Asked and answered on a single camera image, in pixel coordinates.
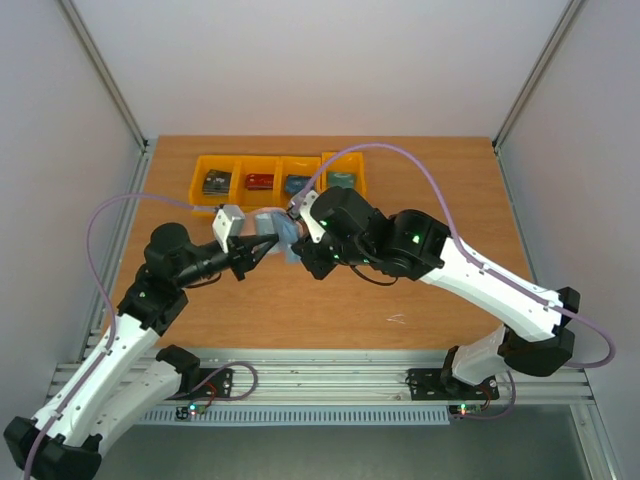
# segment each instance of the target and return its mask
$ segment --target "black and white robotic arm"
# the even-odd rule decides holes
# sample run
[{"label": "black and white robotic arm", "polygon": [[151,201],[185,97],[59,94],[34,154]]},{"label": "black and white robotic arm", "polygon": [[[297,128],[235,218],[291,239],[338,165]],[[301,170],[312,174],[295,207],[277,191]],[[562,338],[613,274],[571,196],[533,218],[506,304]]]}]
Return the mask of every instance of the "black and white robotic arm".
[{"label": "black and white robotic arm", "polygon": [[[370,266],[390,277],[449,290],[503,322],[476,343],[449,350],[438,381],[452,400],[468,386],[508,369],[548,376],[571,358],[574,336],[565,328],[569,318],[551,307],[577,312],[574,290],[544,290],[464,245],[476,259],[470,262],[445,224],[416,210],[387,218],[353,189],[332,187],[320,195],[310,191],[295,210],[292,217],[305,234],[292,249],[316,279],[340,265]],[[244,220],[239,207],[224,206],[213,222],[217,241],[203,246],[193,245],[179,224],[154,231],[144,251],[145,264],[118,306],[115,336],[107,330],[47,405],[31,419],[16,417],[6,428],[5,440],[20,468],[30,468],[38,480],[90,480],[114,441],[145,411],[176,393],[194,392],[202,380],[199,360],[176,346],[161,350],[127,387],[118,391],[118,386],[184,309],[185,288],[206,284],[223,270],[242,280],[276,244],[277,235],[239,236]],[[505,285],[488,269],[548,303]]]}]

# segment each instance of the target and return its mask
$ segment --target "black mounting plate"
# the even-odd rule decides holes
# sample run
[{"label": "black mounting plate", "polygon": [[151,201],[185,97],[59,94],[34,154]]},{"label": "black mounting plate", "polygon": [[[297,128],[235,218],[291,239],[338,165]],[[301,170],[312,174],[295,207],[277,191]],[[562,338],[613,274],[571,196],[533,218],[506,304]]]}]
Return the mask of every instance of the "black mounting plate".
[{"label": "black mounting plate", "polygon": [[[406,383],[411,392],[411,400],[486,400],[486,393],[482,389],[458,382],[456,394],[445,390],[440,381],[441,368],[411,368],[407,371]],[[495,382],[495,377],[485,379],[481,385],[489,392],[491,400],[500,398],[498,385],[491,387],[491,382]]]},{"label": "black mounting plate", "polygon": [[[204,380],[207,375],[213,372],[214,368],[201,368],[200,375],[196,385]],[[225,368],[220,373],[211,377],[207,383],[213,385],[216,389],[216,398],[229,398],[231,396],[231,389],[233,388],[233,370]],[[194,390],[189,395],[184,397],[185,400],[202,400],[211,396],[211,389],[207,385],[203,385],[197,390]]]}]

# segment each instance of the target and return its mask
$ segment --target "wooden table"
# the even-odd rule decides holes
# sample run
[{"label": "wooden table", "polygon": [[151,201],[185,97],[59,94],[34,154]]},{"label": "wooden table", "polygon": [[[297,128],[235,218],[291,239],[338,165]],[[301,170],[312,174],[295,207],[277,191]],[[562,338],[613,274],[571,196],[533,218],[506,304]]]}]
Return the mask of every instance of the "wooden table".
[{"label": "wooden table", "polygon": [[[318,155],[366,141],[389,141],[420,158],[435,175],[461,235],[478,251],[528,277],[491,143],[486,138],[160,137],[145,191],[187,201],[198,155]],[[426,179],[408,160],[365,151],[368,200],[389,215],[415,208],[444,220]],[[183,223],[194,243],[212,240],[210,221],[163,203],[140,203],[114,292],[117,302],[143,263],[149,235]],[[337,268],[317,281],[282,255],[267,257],[246,280],[223,275],[188,292],[189,305],[160,340],[184,347],[447,349],[494,330],[496,319],[461,298],[401,279],[391,288]]]}]

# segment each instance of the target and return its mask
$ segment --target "white wall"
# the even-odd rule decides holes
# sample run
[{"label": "white wall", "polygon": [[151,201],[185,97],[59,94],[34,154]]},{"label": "white wall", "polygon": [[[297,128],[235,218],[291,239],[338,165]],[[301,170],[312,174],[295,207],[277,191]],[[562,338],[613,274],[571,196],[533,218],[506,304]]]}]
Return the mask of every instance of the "white wall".
[{"label": "white wall", "polygon": [[[93,286],[84,229],[137,148],[56,2],[0,3],[0,430],[74,360]],[[96,233],[105,251],[114,215]],[[17,476],[0,445],[0,478]]]},{"label": "white wall", "polygon": [[566,0],[76,4],[149,137],[493,137]]},{"label": "white wall", "polygon": [[[587,2],[504,148],[535,271],[580,290],[617,341],[615,363],[589,379],[629,479],[640,476],[639,58],[640,3]],[[603,342],[579,333],[579,358],[601,358]]]}]

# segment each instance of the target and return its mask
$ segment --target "gray floor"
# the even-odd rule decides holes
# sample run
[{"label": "gray floor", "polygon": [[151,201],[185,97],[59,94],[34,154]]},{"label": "gray floor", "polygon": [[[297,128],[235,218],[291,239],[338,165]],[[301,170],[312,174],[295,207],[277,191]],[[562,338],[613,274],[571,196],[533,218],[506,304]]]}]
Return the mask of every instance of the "gray floor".
[{"label": "gray floor", "polygon": [[567,407],[441,427],[134,427],[97,480],[579,480]]}]

